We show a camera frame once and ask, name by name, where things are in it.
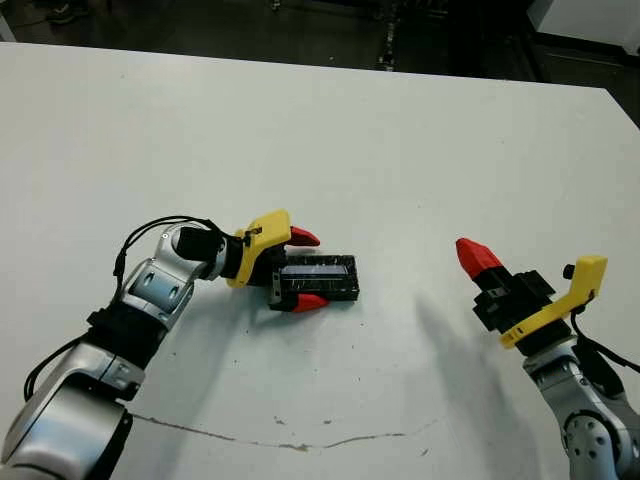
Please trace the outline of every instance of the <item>yellow gripper bracket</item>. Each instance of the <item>yellow gripper bracket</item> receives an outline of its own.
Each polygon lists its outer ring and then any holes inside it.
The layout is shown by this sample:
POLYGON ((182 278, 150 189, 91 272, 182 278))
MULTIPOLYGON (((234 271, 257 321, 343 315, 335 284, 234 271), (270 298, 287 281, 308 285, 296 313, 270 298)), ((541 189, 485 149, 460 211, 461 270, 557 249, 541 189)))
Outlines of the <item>yellow gripper bracket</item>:
POLYGON ((228 278, 227 284, 239 288, 247 284, 256 259, 265 249, 291 239, 289 212, 281 209, 256 218, 246 229, 236 231, 235 236, 243 239, 242 261, 238 274, 228 278))
POLYGON ((500 343, 504 348, 513 348, 526 336, 555 320, 566 317, 575 308, 593 300, 600 292, 606 268, 606 257, 590 255, 578 258, 567 294, 507 330, 500 337, 500 343))

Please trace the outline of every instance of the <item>gray machinery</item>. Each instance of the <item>gray machinery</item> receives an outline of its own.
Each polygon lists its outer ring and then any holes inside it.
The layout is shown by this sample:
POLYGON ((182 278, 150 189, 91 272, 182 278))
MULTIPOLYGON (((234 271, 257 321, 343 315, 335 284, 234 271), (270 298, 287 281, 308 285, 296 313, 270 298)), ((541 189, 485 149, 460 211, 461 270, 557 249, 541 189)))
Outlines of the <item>gray machinery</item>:
POLYGON ((131 430, 121 401, 133 399, 144 369, 189 302, 197 279, 232 287, 271 286, 269 306, 301 312, 329 300, 355 300, 352 256, 287 257, 284 245, 315 246, 285 210, 255 220, 235 236, 211 221, 164 217, 131 233, 115 262, 115 295, 92 313, 89 330, 54 352, 27 377, 26 404, 2 449, 0 479, 100 480, 111 476, 131 430), (152 258, 123 285, 127 249, 149 229, 169 225, 152 258), (35 390, 40 371, 68 353, 35 390))
POLYGON ((484 245, 461 238, 456 247, 462 267, 482 290, 473 311, 488 330, 502 334, 505 348, 517 347, 526 357, 523 368, 558 421, 571 479, 640 478, 640 416, 603 356, 637 372, 640 367, 586 337, 576 324, 600 291, 607 259, 585 256, 567 265, 563 275, 571 288, 551 302, 555 292, 535 270, 511 275, 484 245))
MULTIPOLYGON (((304 311, 328 300, 355 300, 353 257, 287 257, 284 244, 317 245, 291 227, 286 211, 255 220, 234 236, 209 220, 164 217, 134 230, 116 258, 111 303, 88 318, 82 336, 29 374, 27 403, 10 427, 0 480, 108 479, 131 430, 131 400, 144 369, 188 303, 197 279, 230 286, 270 286, 269 306, 304 311), (127 249, 148 230, 168 225, 155 255, 123 282, 127 249), (36 389, 39 373, 67 352, 36 389)), ((556 302, 536 272, 511 275, 486 247, 457 242, 464 269, 481 288, 474 312, 501 342, 526 357, 524 369, 554 412, 573 480, 640 478, 640 417, 629 406, 609 360, 640 371, 578 329, 575 317, 598 294, 606 259, 581 257, 565 269, 569 293, 556 302), (571 315, 573 329, 563 318, 571 315)))

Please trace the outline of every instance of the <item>white wall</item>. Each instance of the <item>white wall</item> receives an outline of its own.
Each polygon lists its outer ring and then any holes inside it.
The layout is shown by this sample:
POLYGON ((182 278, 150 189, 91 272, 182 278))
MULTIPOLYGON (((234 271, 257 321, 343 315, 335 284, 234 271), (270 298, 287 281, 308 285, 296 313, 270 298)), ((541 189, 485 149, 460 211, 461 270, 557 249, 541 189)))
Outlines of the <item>white wall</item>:
POLYGON ((638 55, 640 0, 536 0, 529 18, 539 32, 619 45, 638 55))

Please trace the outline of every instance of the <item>metal screw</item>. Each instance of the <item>metal screw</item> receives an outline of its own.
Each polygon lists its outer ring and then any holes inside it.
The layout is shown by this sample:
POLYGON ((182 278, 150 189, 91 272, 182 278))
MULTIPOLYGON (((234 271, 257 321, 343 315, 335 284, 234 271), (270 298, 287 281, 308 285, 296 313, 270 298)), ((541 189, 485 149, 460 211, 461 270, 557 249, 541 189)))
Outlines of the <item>metal screw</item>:
POLYGON ((565 265, 564 268, 562 269, 562 277, 566 278, 567 280, 571 280, 573 278, 573 273, 576 271, 576 266, 575 265, 565 265))

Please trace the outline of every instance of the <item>table surface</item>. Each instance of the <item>table surface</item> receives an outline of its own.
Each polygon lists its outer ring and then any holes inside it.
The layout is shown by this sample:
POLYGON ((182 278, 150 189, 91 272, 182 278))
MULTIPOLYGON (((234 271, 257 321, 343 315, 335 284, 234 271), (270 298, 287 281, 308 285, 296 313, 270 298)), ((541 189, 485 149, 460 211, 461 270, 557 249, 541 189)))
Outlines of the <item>table surface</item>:
POLYGON ((566 263, 609 256, 584 329, 637 358, 640 134, 606 91, 19 44, 0 65, 1 431, 30 368, 110 298, 130 230, 284 207, 356 255, 360 300, 281 314, 199 284, 113 478, 568 478, 454 241, 559 292, 566 263))

